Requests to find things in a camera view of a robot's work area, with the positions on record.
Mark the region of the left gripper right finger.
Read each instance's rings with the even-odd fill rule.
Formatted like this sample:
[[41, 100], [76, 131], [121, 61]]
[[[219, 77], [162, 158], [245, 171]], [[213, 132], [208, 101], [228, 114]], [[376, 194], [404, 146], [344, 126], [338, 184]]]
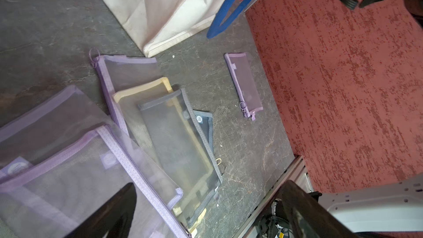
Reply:
[[357, 237], [293, 181], [286, 181], [279, 190], [295, 238]]

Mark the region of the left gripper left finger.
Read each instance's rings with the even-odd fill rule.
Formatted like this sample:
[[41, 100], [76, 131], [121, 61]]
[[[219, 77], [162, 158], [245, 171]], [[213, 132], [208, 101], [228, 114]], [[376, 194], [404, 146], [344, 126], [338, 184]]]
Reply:
[[136, 204], [135, 186], [128, 183], [67, 237], [127, 238]]

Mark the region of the grey mesh pouch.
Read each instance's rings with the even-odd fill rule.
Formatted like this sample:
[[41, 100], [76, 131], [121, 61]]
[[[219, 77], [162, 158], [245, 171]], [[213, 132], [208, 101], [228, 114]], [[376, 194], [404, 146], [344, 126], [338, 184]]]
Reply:
[[173, 208], [195, 228], [223, 179], [184, 89], [137, 103], [163, 170], [183, 190]]

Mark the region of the beige mesh pouch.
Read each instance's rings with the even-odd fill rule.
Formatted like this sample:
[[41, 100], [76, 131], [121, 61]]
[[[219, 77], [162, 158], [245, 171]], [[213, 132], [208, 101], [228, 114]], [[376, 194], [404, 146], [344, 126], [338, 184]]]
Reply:
[[127, 131], [182, 189], [172, 210], [189, 231], [204, 219], [223, 179], [209, 140], [183, 88], [166, 77], [113, 95]]

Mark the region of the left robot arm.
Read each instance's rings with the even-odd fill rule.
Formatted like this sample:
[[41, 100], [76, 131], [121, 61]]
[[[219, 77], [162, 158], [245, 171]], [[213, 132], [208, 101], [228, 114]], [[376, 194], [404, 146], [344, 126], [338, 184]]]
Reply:
[[[346, 193], [306, 193], [287, 178], [264, 198], [236, 233], [276, 238], [276, 227], [291, 238], [390, 238], [379, 232], [423, 232], [423, 173], [396, 184]], [[65, 238], [127, 238], [137, 194], [128, 183]]]

